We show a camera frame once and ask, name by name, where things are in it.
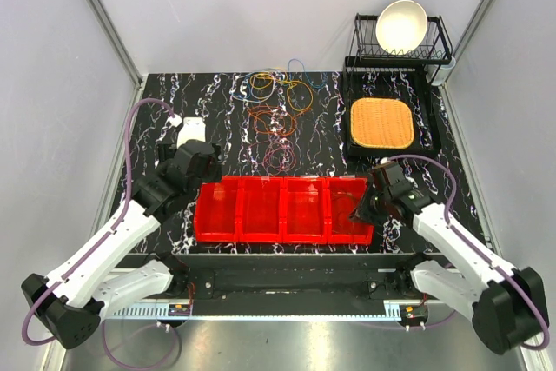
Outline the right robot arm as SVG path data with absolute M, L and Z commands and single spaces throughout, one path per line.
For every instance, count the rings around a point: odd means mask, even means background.
M 391 217 L 432 243 L 455 267 L 416 253 L 397 265 L 393 284 L 399 295 L 428 295 L 470 321 L 493 353 L 518 346 L 545 349 L 551 340 L 544 283 L 532 268 L 519 269 L 495 254 L 450 213 L 455 198 L 441 202 L 406 178 L 400 157 L 386 158 L 370 171 L 355 207 L 356 221 L 378 224 Z

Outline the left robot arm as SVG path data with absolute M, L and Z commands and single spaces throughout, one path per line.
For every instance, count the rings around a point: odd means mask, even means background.
M 50 339 L 73 349 L 89 339 L 110 315 L 152 295 L 180 297 L 189 291 L 189 268 L 162 253 L 114 279 L 109 272 L 143 238 L 159 229 L 198 196 L 204 183 L 222 179 L 221 148 L 196 139 L 173 147 L 154 171 L 134 181 L 131 198 L 73 256 L 47 275 L 31 274 L 22 283 L 30 305 L 22 337 L 30 345 L 36 317 Z

